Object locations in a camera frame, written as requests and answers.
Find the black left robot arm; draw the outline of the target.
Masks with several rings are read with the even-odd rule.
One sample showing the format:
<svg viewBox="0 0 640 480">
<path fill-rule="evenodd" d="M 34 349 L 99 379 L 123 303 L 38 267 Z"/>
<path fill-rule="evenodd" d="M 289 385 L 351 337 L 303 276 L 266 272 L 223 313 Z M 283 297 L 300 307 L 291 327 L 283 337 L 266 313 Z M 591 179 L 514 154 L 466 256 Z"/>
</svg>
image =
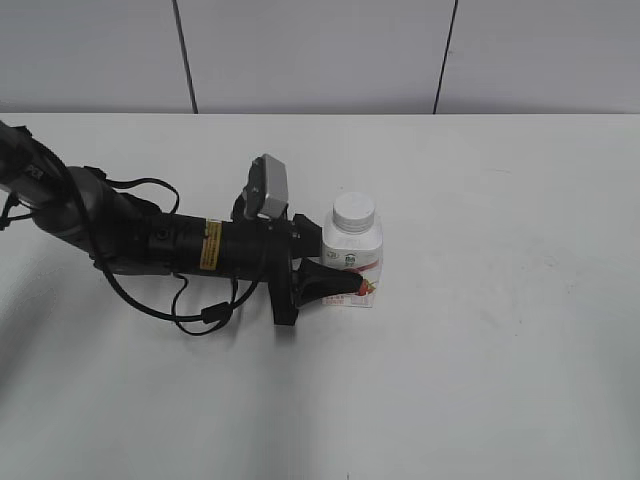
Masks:
<svg viewBox="0 0 640 480">
<path fill-rule="evenodd" d="M 1 187 L 8 195 L 3 226 L 15 221 L 14 207 L 24 206 L 39 229 L 87 253 L 118 295 L 122 275 L 228 279 L 230 299 L 195 315 L 142 307 L 181 330 L 192 323 L 221 329 L 260 284 L 282 326 L 294 325 L 302 306 L 356 293 L 364 284 L 356 271 L 320 263 L 322 230 L 304 215 L 288 214 L 286 168 L 270 155 L 253 160 L 230 219 L 219 221 L 163 211 L 134 196 L 131 182 L 69 167 L 27 128 L 3 125 Z"/>
</svg>

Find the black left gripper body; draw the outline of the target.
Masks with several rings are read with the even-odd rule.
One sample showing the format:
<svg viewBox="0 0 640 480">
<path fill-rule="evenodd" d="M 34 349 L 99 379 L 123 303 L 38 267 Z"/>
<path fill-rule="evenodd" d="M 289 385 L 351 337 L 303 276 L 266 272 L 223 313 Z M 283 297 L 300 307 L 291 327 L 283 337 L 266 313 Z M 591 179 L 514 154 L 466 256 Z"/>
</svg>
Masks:
<svg viewBox="0 0 640 480">
<path fill-rule="evenodd" d="M 294 305 L 292 219 L 225 222 L 219 253 L 219 274 L 246 280 L 250 286 L 231 307 L 240 307 L 261 282 L 268 286 L 273 320 L 279 326 L 293 326 L 299 307 Z"/>
</svg>

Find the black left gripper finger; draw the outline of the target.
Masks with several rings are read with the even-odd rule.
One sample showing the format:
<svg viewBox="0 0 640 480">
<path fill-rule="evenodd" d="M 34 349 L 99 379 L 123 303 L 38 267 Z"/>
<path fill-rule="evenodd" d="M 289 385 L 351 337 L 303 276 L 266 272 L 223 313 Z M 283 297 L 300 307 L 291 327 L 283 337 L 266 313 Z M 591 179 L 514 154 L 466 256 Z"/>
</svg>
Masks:
<svg viewBox="0 0 640 480">
<path fill-rule="evenodd" d="M 292 257 L 316 258 L 322 251 L 322 227 L 303 214 L 292 220 Z"/>
<path fill-rule="evenodd" d="M 302 307 L 325 297 L 357 293 L 363 277 L 357 272 L 342 271 L 303 258 L 294 272 L 294 305 Z"/>
</svg>

